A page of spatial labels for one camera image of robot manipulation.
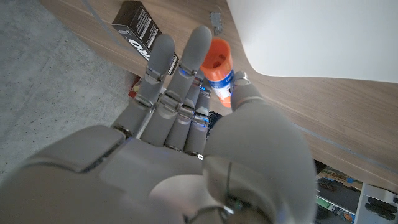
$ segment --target gray concrete floor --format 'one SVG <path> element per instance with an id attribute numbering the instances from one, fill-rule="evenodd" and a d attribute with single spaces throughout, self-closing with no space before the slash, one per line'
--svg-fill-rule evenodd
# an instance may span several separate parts
<path id="1" fill-rule="evenodd" d="M 35 0 L 0 2 L 0 181 L 24 159 L 127 106 L 131 74 Z"/>

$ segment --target glue stick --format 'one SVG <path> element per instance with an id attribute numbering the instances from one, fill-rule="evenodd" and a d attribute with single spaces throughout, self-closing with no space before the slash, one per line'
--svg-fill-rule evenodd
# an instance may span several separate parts
<path id="1" fill-rule="evenodd" d="M 216 93 L 221 103 L 231 107 L 231 80 L 234 75 L 232 70 L 231 47 L 221 38 L 213 38 L 201 70 Z"/>

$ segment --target product box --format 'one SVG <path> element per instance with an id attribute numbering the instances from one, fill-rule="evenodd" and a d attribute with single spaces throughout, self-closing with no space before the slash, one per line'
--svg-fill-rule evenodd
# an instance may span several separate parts
<path id="1" fill-rule="evenodd" d="M 149 60 L 154 41 L 162 32 L 140 1 L 125 1 L 112 22 L 112 26 L 128 41 L 138 53 Z M 168 73 L 173 74 L 178 65 L 174 53 Z"/>
<path id="2" fill-rule="evenodd" d="M 352 177 L 334 170 L 330 167 L 323 169 L 319 174 L 318 177 L 326 177 L 327 179 L 335 180 L 338 182 L 343 183 L 344 186 L 347 187 L 355 187 L 356 189 L 362 189 L 362 182 L 353 179 Z"/>

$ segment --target black box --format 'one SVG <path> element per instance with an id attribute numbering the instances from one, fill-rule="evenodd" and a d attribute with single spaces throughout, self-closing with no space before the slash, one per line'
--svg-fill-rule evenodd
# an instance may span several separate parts
<path id="1" fill-rule="evenodd" d="M 156 37 L 162 34 L 140 1 L 123 2 L 112 26 L 146 60 L 149 60 Z M 173 74 L 177 65 L 178 57 L 174 53 L 168 70 L 170 75 Z"/>

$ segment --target blue light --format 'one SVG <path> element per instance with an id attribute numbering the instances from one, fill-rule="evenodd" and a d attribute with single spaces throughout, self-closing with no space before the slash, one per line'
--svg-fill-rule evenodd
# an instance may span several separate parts
<path id="1" fill-rule="evenodd" d="M 184 70 L 184 69 L 182 69 L 181 67 L 180 67 L 180 73 L 182 73 L 183 75 L 187 75 L 188 73 Z"/>
<path id="2" fill-rule="evenodd" d="M 206 121 L 206 123 L 209 123 L 209 119 L 202 118 L 202 120 Z"/>

